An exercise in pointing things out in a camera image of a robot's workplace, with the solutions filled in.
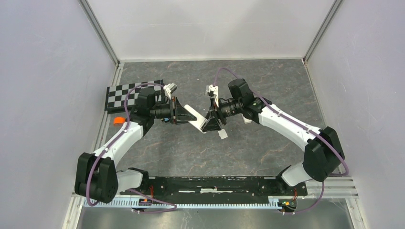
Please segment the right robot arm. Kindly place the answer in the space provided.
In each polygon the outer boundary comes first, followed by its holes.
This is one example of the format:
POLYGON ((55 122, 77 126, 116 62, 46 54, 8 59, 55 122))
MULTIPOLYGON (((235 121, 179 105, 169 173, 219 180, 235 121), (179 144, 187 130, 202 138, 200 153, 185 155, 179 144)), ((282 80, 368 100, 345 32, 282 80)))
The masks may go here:
POLYGON ((295 185, 304 181, 322 182, 333 176, 339 165, 348 172, 339 137, 333 128, 321 129, 283 112, 271 101, 254 93, 245 79, 231 81, 228 88, 232 97, 224 100, 219 97, 218 86, 211 84, 206 87, 205 94, 210 97, 211 106, 200 130, 221 131, 228 117, 242 115, 246 123, 255 122, 273 129, 297 145, 304 152, 304 159, 279 173, 276 189, 280 194, 289 194, 295 185))

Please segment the black white checkerboard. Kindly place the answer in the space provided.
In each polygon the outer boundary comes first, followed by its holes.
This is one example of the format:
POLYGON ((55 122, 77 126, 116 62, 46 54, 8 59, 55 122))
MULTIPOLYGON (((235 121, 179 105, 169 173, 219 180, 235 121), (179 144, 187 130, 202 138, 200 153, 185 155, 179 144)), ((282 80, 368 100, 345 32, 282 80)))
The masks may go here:
MULTIPOLYGON (((146 82, 129 83, 107 87, 105 99, 105 111, 107 111, 108 114, 123 113, 125 111, 124 102, 128 92, 135 86, 141 85, 143 83, 146 82)), ((165 94, 162 87, 149 84, 144 85, 139 88, 136 88, 129 95, 127 102, 129 111, 135 105, 135 102, 138 100, 138 94, 140 90, 143 88, 152 88, 155 91, 156 104, 161 104, 164 101, 163 97, 165 96, 165 94)))

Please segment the white long remote control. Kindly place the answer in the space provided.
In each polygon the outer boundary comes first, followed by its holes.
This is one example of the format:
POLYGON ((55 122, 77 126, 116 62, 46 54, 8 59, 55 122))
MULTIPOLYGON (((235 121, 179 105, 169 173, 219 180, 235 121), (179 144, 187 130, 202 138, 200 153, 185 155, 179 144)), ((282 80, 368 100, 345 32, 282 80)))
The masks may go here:
POLYGON ((245 124, 252 123, 252 120, 251 120, 251 119, 246 118, 244 115, 242 115, 242 118, 243 118, 243 122, 244 122, 245 124))

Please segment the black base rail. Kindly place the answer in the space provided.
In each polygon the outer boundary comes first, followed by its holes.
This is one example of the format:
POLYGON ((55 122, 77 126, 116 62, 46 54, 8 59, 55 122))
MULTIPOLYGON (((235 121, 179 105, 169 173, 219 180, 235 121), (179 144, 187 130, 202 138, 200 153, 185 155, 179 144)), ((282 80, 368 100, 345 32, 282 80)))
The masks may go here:
POLYGON ((265 204, 268 197, 308 194, 305 183, 278 177, 149 177, 137 191, 173 204, 265 204))

